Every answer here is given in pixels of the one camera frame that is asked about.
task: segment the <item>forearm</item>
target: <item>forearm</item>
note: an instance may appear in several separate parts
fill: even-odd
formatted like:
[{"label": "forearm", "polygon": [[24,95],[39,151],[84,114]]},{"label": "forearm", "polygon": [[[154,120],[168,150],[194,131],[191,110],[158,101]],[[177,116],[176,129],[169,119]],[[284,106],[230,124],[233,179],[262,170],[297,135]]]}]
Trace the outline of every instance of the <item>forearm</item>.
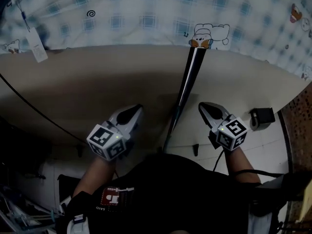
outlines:
[{"label": "forearm", "polygon": [[97,156],[80,180],[74,191],[73,197],[81,191],[92,195],[97,188],[112,180],[115,168],[115,161],[107,162]]},{"label": "forearm", "polygon": [[[239,172],[241,170],[254,169],[240,147],[236,148],[234,151],[225,152],[225,159],[229,174]],[[261,183],[259,176],[252,173],[239,174],[235,177],[235,179],[242,183]]]}]

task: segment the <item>plaid fabric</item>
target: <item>plaid fabric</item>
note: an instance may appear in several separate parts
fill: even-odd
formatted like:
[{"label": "plaid fabric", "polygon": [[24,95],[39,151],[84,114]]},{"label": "plaid fabric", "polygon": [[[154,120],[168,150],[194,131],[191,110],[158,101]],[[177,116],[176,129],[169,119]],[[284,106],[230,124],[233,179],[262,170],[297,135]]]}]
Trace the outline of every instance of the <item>plaid fabric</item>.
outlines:
[{"label": "plaid fabric", "polygon": [[[312,0],[19,0],[48,49],[162,44],[227,50],[312,78]],[[29,49],[16,0],[0,53]]]}]

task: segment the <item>white floor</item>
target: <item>white floor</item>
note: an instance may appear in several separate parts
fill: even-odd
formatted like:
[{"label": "white floor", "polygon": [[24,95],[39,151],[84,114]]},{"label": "white floor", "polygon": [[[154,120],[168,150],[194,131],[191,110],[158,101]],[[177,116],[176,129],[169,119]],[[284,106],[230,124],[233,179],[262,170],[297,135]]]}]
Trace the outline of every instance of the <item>white floor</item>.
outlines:
[{"label": "white floor", "polygon": [[[288,160],[286,145],[277,115],[275,115],[275,120],[276,122],[265,130],[248,132],[247,138],[241,148],[255,169],[271,173],[287,173]],[[118,161],[118,175],[125,175],[136,164],[140,163],[148,153],[152,152],[154,151],[132,150],[127,158]],[[212,170],[221,152],[221,148],[215,150],[211,144],[200,145],[197,157],[193,154],[192,146],[171,146],[167,152],[189,158],[205,169]],[[39,205],[48,209],[58,208],[58,176],[64,174],[73,177],[82,177],[92,157],[92,153],[87,149],[84,150],[83,157],[78,158],[77,152],[73,147],[55,147],[53,155],[41,168],[42,174],[46,176],[45,180],[25,179],[18,175],[15,179],[12,179],[12,184],[15,181],[15,186],[20,188],[20,190]],[[228,173],[224,156],[220,159],[216,171],[224,174]],[[266,182],[272,178],[260,176],[260,179],[261,182]],[[286,206],[280,211],[279,220],[284,221],[285,216]]]}]

